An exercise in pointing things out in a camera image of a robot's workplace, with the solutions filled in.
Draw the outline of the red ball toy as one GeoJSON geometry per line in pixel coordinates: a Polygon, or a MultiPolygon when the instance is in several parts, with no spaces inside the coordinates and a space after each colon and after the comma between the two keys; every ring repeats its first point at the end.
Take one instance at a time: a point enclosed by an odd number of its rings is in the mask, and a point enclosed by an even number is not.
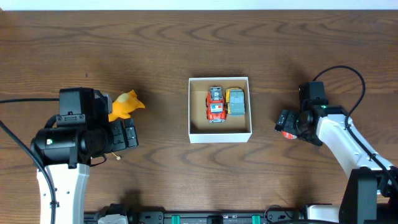
{"type": "Polygon", "coordinates": [[[297,139],[297,136],[292,134],[292,133],[288,133],[286,131],[282,131],[282,135],[287,138],[287,139],[297,139]]]}

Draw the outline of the yellow grey toy truck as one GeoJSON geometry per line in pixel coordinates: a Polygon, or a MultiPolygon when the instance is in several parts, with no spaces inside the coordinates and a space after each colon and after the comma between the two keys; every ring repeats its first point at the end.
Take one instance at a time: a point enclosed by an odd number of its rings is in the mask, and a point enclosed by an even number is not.
{"type": "Polygon", "coordinates": [[[226,90],[226,109],[230,116],[245,115],[245,97],[241,88],[228,88],[226,90]]]}

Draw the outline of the red toy fire truck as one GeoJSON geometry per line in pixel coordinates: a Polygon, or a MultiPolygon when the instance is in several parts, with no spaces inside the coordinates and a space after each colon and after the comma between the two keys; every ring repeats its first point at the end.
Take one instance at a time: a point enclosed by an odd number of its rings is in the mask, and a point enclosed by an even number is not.
{"type": "Polygon", "coordinates": [[[224,104],[222,87],[210,87],[206,97],[206,117],[210,123],[225,122],[226,108],[224,104]]]}

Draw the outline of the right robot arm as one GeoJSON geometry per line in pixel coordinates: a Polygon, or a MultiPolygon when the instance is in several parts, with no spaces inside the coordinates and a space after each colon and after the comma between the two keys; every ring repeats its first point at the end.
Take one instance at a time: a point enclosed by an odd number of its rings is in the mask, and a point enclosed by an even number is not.
{"type": "Polygon", "coordinates": [[[397,167],[373,149],[341,106],[283,110],[275,130],[288,139],[326,145],[348,177],[339,206],[308,205],[302,222],[397,223],[397,167]]]}

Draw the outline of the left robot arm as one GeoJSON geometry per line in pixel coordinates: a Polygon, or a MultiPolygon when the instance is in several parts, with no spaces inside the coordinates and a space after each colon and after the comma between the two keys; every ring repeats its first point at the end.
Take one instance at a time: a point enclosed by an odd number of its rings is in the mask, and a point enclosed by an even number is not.
{"type": "Polygon", "coordinates": [[[138,146],[134,120],[41,129],[31,142],[43,162],[37,172],[41,223],[83,223],[91,160],[138,146]]]}

